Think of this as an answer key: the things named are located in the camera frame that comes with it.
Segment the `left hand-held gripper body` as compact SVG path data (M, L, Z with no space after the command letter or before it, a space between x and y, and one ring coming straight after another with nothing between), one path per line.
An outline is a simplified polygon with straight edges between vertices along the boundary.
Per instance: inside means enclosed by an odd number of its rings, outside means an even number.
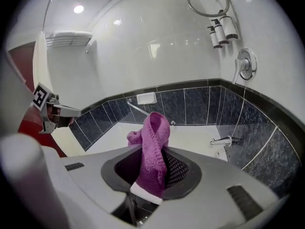
M39 110L42 119L40 134L51 134L57 127L60 109L59 96L42 83L38 83L34 90L33 105Z

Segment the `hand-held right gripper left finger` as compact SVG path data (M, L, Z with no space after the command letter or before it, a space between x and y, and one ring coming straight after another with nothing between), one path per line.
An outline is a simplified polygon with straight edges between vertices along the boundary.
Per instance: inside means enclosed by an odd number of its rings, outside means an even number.
M122 215L126 210L133 213L130 188L140 171L140 146L61 160L65 166L83 164L68 173L81 190L103 210L115 216Z

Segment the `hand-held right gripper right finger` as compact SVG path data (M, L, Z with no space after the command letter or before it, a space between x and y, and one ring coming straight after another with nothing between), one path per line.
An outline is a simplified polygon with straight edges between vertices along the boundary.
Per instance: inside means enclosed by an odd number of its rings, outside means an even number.
M281 200L263 183L221 159L169 147L187 166L152 214L153 229L261 229Z

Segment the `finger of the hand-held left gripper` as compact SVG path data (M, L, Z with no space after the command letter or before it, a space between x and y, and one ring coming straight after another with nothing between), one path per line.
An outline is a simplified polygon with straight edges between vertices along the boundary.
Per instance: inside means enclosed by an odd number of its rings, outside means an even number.
M68 127L75 118L81 116L81 111L60 104L48 105L48 119L56 128Z

